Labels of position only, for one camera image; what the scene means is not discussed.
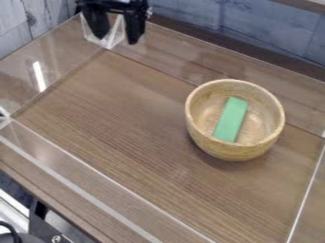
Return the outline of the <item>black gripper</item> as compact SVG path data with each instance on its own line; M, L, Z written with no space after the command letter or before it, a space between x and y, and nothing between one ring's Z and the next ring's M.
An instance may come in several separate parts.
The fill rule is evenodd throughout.
M111 30L107 12L124 14L127 41L129 45L137 43L137 39L145 30L147 17L152 15L148 0L75 0L81 10L87 25L93 36L101 40Z

